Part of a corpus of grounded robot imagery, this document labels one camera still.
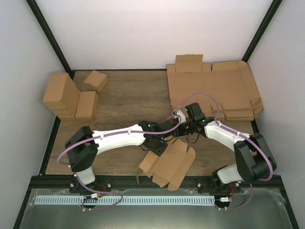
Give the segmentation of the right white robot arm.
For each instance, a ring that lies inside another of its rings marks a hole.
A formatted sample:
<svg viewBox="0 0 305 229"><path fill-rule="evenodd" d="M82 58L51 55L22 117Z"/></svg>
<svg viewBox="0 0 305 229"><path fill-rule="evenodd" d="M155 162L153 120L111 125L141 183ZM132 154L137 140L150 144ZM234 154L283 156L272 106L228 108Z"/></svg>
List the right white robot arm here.
<svg viewBox="0 0 305 229"><path fill-rule="evenodd" d="M247 134L227 127L215 117L206 117L198 103L186 106L187 115L180 109L177 115L181 124L175 129L176 136L197 133L215 140L234 152L235 164L224 166L212 173L212 188L223 192L229 183L253 183L258 180L268 181L277 169L277 163L271 150L260 133Z"/></svg>

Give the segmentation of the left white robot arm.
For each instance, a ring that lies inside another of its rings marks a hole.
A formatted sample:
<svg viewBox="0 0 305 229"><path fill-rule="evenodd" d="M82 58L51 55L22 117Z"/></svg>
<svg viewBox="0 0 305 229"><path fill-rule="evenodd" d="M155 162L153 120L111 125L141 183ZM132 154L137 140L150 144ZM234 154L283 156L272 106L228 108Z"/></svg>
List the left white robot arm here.
<svg viewBox="0 0 305 229"><path fill-rule="evenodd" d="M160 124L140 121L127 128L112 131L93 131L89 126L79 129L66 143L65 148L81 142L67 152L72 172L81 180L81 188L91 193L97 188L92 164L95 157L105 151L125 146L140 146L144 151L153 151L160 156L168 146L165 138L172 135L171 121Z"/></svg>

